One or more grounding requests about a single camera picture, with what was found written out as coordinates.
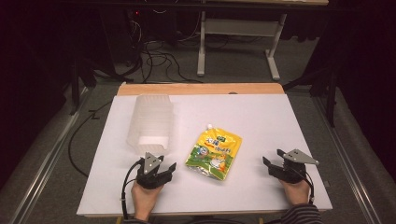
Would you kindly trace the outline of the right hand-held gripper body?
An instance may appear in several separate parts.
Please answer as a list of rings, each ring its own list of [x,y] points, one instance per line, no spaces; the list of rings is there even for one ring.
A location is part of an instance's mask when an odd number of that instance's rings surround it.
[[[306,179],[306,165],[319,165],[319,162],[309,155],[302,152],[300,149],[294,149],[284,157],[284,161],[279,167],[279,172],[272,176],[285,182],[295,184]]]

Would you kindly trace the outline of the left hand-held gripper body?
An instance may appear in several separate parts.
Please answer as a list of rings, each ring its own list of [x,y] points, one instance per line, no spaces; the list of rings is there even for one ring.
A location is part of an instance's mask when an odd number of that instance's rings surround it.
[[[145,157],[139,162],[140,168],[137,171],[136,181],[145,189],[156,189],[172,180],[172,175],[159,175],[162,161],[158,157],[146,152]]]

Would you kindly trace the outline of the translucent white plastic basket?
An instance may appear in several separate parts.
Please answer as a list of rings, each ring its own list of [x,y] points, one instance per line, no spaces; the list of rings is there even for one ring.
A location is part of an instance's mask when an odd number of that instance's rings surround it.
[[[166,155],[173,129],[174,106],[166,94],[138,95],[127,143],[138,155]]]

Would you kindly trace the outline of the yellow spouted pouch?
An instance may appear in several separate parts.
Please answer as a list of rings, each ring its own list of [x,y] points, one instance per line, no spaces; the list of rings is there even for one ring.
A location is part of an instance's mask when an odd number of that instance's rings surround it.
[[[221,128],[206,127],[194,144],[185,165],[202,175],[226,179],[242,145],[242,138]]]

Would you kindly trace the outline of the person's right hand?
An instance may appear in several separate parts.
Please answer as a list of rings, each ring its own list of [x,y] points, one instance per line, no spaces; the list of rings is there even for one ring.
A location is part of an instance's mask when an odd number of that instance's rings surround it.
[[[307,204],[309,202],[310,186],[304,180],[295,184],[280,180],[280,184],[291,205]]]

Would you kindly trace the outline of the person's left hand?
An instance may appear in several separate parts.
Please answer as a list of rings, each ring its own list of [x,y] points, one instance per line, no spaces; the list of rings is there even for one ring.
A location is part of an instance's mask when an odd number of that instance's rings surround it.
[[[163,186],[156,189],[145,189],[137,182],[131,189],[134,201],[134,217],[142,221],[148,221],[152,210],[155,207],[157,199]]]

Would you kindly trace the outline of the white table mat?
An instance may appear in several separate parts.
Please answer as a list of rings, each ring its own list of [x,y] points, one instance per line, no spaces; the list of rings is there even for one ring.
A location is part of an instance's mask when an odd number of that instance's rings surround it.
[[[153,210],[156,215],[203,215],[276,212],[288,209],[280,183],[262,158],[279,164],[277,149],[309,150],[285,94],[173,95],[174,132],[163,168],[177,163]],[[84,189],[78,215],[114,217],[130,189],[123,180],[139,156],[127,144],[133,96],[113,100]],[[198,136],[213,125],[242,138],[223,181],[200,175],[185,165]]]

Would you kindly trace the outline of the black metal stand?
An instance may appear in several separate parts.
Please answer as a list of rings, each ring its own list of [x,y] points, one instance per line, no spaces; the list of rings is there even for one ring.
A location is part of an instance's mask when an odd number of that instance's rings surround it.
[[[84,57],[75,57],[71,64],[71,115],[75,115],[80,105],[79,82],[82,81],[85,87],[94,88],[96,79],[93,74],[91,62]]]
[[[337,78],[337,66],[334,64],[325,65],[316,71],[304,73],[301,77],[283,85],[282,88],[284,91],[288,91],[296,86],[310,84],[309,92],[312,96],[320,97],[325,94],[327,96],[325,115],[327,121],[333,127]]]

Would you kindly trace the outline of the wooden table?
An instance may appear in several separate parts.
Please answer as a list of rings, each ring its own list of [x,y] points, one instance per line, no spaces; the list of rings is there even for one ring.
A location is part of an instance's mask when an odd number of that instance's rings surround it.
[[[118,96],[139,94],[284,94],[277,83],[122,84]]]

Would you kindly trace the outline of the metal floor rail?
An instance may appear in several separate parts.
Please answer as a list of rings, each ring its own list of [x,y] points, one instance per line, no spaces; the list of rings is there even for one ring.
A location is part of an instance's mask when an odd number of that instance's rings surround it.
[[[341,162],[341,167],[346,176],[348,185],[351,187],[354,198],[362,211],[366,223],[382,224],[381,221],[378,219],[378,215],[373,207],[367,189],[366,187],[364,187],[356,169],[352,164],[351,159],[348,157],[347,151],[344,148],[338,133],[327,119],[325,105],[317,97],[314,97],[312,101],[317,108],[321,119],[324,121],[328,132],[330,133],[332,142],[335,144],[337,158]]]
[[[92,88],[84,87],[81,93],[78,94],[80,97],[80,105],[72,106],[70,111],[73,114],[67,113],[67,117],[64,123],[64,126],[60,130],[59,134],[56,136],[56,140],[49,149],[49,151],[45,154],[42,162],[39,163],[39,167],[35,172],[35,176],[33,177],[29,187],[23,194],[20,202],[18,203],[18,207],[15,209],[10,221],[8,224],[25,224],[28,217],[30,216],[35,204],[40,197],[40,194],[47,182],[50,179],[50,175],[56,166],[57,161],[59,160],[62,152],[64,143],[66,138],[71,132],[71,129],[75,125],[78,117],[80,115],[80,109],[86,103],[90,94],[92,93]]]

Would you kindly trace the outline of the white metal desk frame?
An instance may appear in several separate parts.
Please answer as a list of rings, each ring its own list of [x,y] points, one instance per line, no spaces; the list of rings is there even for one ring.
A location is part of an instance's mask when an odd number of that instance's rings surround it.
[[[329,0],[201,0],[202,3],[238,3],[252,4],[255,7],[326,7]],[[206,12],[200,13],[200,47],[198,51],[197,76],[205,75],[205,36],[206,35],[243,35],[271,37],[272,45],[264,51],[272,79],[280,80],[274,58],[288,13],[284,12],[275,21],[253,21],[238,19],[212,19]]]

